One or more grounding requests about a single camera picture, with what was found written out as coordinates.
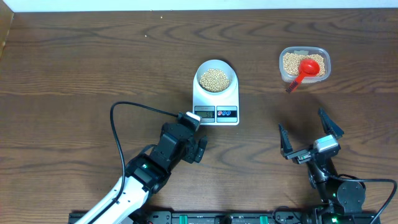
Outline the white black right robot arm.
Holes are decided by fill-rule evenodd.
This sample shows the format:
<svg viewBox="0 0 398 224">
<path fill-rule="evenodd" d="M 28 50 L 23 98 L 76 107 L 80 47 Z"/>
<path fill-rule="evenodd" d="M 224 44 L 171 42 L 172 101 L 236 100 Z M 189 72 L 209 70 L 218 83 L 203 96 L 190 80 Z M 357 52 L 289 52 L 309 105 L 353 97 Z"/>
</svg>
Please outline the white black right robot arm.
<svg viewBox="0 0 398 224">
<path fill-rule="evenodd" d="M 326 136 L 317 139 L 309 147 L 294 151 L 288 133 L 279 125 L 280 153 L 282 157 L 295 164 L 306 164 L 308 179 L 312 188 L 320 195 L 322 206 L 304 213 L 302 223 L 354 223 L 354 216 L 362 213 L 366 188 L 359 179 L 350 175 L 339 175 L 332 157 L 336 156 L 341 146 L 338 139 L 344 131 L 326 114 L 318 110 Z"/>
</svg>

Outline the white digital kitchen scale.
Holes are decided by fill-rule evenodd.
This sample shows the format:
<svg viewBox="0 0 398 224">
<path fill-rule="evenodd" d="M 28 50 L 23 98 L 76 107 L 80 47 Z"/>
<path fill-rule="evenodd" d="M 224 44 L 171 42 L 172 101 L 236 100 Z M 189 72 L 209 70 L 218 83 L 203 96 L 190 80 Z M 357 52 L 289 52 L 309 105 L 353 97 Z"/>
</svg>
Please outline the white digital kitchen scale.
<svg viewBox="0 0 398 224">
<path fill-rule="evenodd" d="M 205 73 L 221 72 L 228 86 L 220 92 L 204 89 L 200 80 Z M 193 113 L 201 117 L 201 125 L 237 126 L 239 124 L 239 85 L 236 73 L 231 68 L 200 67 L 193 82 Z"/>
</svg>

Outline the grey round bowl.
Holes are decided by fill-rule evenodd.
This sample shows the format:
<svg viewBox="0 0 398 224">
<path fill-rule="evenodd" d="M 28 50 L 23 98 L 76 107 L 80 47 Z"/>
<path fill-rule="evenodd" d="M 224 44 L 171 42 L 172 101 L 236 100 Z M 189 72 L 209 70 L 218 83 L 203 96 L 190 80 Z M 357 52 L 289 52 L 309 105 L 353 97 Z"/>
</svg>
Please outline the grey round bowl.
<svg viewBox="0 0 398 224">
<path fill-rule="evenodd" d="M 207 93 L 221 93 L 233 86 L 234 71 L 222 60 L 202 63 L 196 73 L 195 83 Z"/>
</svg>

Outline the clear plastic container of beans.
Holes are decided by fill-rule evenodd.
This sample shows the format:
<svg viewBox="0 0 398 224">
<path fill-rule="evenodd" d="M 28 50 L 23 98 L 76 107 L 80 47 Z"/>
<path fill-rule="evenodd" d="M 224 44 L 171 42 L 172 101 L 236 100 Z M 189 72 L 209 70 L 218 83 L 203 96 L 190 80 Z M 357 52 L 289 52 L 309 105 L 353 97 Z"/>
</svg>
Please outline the clear plastic container of beans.
<svg viewBox="0 0 398 224">
<path fill-rule="evenodd" d="M 312 59 L 320 66 L 320 72 L 314 77 L 306 77 L 303 84 L 318 83 L 326 80 L 331 74 L 329 53 L 319 47 L 287 47 L 279 56 L 279 70 L 282 80 L 291 83 L 299 75 L 302 60 Z"/>
</svg>

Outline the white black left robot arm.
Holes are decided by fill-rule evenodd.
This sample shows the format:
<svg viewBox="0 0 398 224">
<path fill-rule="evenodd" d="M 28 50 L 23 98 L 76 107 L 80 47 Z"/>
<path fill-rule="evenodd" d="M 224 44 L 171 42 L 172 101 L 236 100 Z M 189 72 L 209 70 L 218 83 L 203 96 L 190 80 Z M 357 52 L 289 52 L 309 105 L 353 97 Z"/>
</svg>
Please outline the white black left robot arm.
<svg viewBox="0 0 398 224">
<path fill-rule="evenodd" d="M 77 224 L 121 223 L 167 183 L 172 169 L 180 161 L 200 162 L 207 138 L 196 142 L 194 135 L 199 126 L 165 123 L 159 142 L 147 147 L 151 152 L 131 159 L 125 169 L 126 175 Z"/>
</svg>

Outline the red measuring scoop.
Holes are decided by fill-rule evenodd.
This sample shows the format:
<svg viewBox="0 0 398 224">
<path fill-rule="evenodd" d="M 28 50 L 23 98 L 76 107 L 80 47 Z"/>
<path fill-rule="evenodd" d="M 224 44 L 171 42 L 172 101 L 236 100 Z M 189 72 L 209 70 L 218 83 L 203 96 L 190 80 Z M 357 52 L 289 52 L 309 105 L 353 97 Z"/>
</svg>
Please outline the red measuring scoop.
<svg viewBox="0 0 398 224">
<path fill-rule="evenodd" d="M 298 67 L 299 75 L 286 89 L 287 93 L 293 92 L 306 77 L 315 77 L 320 72 L 319 64 L 313 59 L 304 59 Z"/>
</svg>

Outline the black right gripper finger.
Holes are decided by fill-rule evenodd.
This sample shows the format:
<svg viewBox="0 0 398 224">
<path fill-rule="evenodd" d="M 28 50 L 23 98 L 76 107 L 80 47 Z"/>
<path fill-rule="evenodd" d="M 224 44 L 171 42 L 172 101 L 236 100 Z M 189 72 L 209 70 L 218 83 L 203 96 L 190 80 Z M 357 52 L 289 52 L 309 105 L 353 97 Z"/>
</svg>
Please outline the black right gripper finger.
<svg viewBox="0 0 398 224">
<path fill-rule="evenodd" d="M 318 115 L 326 135 L 332 135 L 336 139 L 343 137 L 345 132 L 332 119 L 329 118 L 323 108 L 319 108 Z"/>
<path fill-rule="evenodd" d="M 279 124 L 279 134 L 280 134 L 280 153 L 283 157 L 287 157 L 293 152 L 293 148 L 288 137 L 288 132 L 284 129 L 283 125 L 281 124 Z"/>
</svg>

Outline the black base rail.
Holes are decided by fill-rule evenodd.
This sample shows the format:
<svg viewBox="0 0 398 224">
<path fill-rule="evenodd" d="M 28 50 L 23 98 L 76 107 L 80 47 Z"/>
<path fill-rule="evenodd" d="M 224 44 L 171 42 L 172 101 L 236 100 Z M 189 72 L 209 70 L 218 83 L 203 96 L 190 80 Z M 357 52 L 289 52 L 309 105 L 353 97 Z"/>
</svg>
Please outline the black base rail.
<svg viewBox="0 0 398 224">
<path fill-rule="evenodd" d="M 323 214 L 317 223 L 370 223 L 374 218 L 371 213 L 360 213 L 348 215 Z M 218 223 L 236 223 L 236 224 L 298 224 L 315 223 L 302 219 L 299 212 L 276 211 L 267 213 L 177 213 L 170 211 L 153 212 L 134 212 L 125 218 L 121 223 L 145 223 L 145 224 L 218 224 Z"/>
</svg>

